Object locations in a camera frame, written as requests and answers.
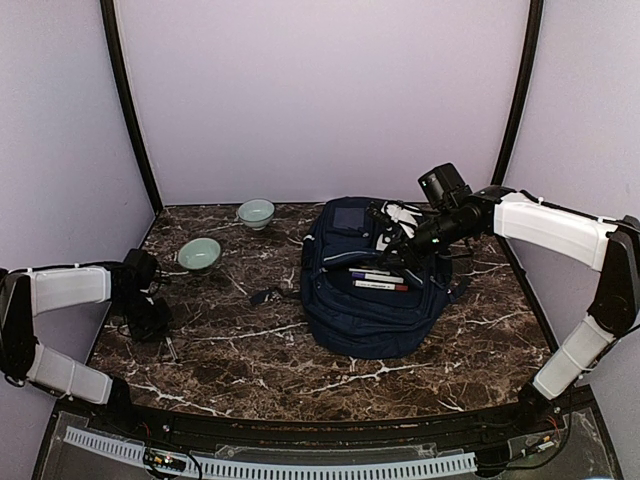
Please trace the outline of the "black marker pen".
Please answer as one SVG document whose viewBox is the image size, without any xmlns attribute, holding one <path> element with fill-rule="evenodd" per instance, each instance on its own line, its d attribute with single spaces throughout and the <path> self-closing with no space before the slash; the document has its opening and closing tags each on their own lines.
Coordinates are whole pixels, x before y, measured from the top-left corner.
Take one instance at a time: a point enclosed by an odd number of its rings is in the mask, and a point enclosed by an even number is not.
<svg viewBox="0 0 640 480">
<path fill-rule="evenodd" d="M 172 361 L 174 363 L 180 363 L 179 355 L 178 355 L 178 353 L 177 353 L 177 351 L 175 349 L 173 340 L 169 336 L 166 336 L 165 337 L 165 343 L 166 343 L 167 348 L 169 350 L 169 354 L 171 356 Z"/>
</svg>

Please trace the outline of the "purple tip white marker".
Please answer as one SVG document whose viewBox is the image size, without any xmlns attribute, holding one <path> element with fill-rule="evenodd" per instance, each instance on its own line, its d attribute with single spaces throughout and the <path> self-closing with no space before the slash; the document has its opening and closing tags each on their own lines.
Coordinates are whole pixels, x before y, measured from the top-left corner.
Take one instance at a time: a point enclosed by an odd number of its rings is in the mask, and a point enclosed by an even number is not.
<svg viewBox="0 0 640 480">
<path fill-rule="evenodd" d="M 349 268 L 348 271 L 350 272 L 353 278 L 357 278 L 357 279 L 379 281 L 379 282 L 390 282 L 390 283 L 398 283 L 398 284 L 401 284 L 404 282 L 404 279 L 402 277 L 393 275 L 391 272 L 388 272 L 388 271 L 358 269 L 358 268 Z"/>
</svg>

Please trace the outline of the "red cap marker pen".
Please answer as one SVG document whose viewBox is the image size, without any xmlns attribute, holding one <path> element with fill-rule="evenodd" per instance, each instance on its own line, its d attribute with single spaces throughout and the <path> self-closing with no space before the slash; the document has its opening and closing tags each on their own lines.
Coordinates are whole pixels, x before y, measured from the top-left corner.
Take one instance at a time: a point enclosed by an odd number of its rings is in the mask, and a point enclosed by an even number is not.
<svg viewBox="0 0 640 480">
<path fill-rule="evenodd" d="M 407 292 L 409 290 L 409 287 L 404 284 L 369 281 L 369 280 L 362 280 L 362 279 L 354 280 L 353 285 L 358 288 L 375 289 L 375 290 L 387 290 L 387 291 L 399 291 L 399 292 Z"/>
</svg>

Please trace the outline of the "navy blue student backpack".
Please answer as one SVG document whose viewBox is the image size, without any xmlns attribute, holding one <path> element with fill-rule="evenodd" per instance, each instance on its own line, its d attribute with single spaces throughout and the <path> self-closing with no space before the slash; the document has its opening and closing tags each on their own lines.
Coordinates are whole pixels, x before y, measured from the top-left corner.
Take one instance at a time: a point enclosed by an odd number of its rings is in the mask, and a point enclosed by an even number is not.
<svg viewBox="0 0 640 480">
<path fill-rule="evenodd" d="M 297 300 L 315 341 L 328 350 L 360 359 L 405 357 L 422 344 L 443 310 L 455 303 L 470 281 L 453 280 L 449 252 L 429 256 L 422 271 L 398 262 L 389 244 L 407 239 L 387 230 L 367 213 L 368 197 L 343 197 L 325 204 L 303 239 L 298 287 L 277 286 L 255 293 L 260 305 Z M 404 279 L 407 292 L 358 288 L 349 268 L 391 272 Z"/>
</svg>

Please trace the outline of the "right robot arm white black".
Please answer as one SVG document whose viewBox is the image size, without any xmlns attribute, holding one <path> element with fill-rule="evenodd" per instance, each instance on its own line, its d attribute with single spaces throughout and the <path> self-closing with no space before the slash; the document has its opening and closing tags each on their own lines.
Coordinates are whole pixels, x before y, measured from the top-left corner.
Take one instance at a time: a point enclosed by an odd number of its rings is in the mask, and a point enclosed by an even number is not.
<svg viewBox="0 0 640 480">
<path fill-rule="evenodd" d="M 617 341 L 637 329 L 639 316 L 639 221 L 577 212 L 524 190 L 490 185 L 477 192 L 451 163 L 422 175 L 418 183 L 435 214 L 414 233 L 387 248 L 410 268 L 450 244 L 482 234 L 518 240 L 578 261 L 599 275 L 584 318 L 533 377 L 528 396 L 510 413 L 521 434 L 549 416 L 546 402 L 559 397 Z"/>
</svg>

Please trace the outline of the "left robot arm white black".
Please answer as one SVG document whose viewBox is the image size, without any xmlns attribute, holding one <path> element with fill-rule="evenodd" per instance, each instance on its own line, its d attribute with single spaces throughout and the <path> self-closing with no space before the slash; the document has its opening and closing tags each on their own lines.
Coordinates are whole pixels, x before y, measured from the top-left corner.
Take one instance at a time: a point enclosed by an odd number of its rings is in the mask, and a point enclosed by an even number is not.
<svg viewBox="0 0 640 480">
<path fill-rule="evenodd" d="M 142 249 L 121 261 L 98 261 L 1 272 L 1 374 L 14 387 L 27 383 L 102 408 L 120 436 L 141 427 L 128 383 L 87 364 L 90 343 L 109 309 L 125 320 L 135 341 L 162 337 L 170 308 L 152 294 L 159 262 Z"/>
</svg>

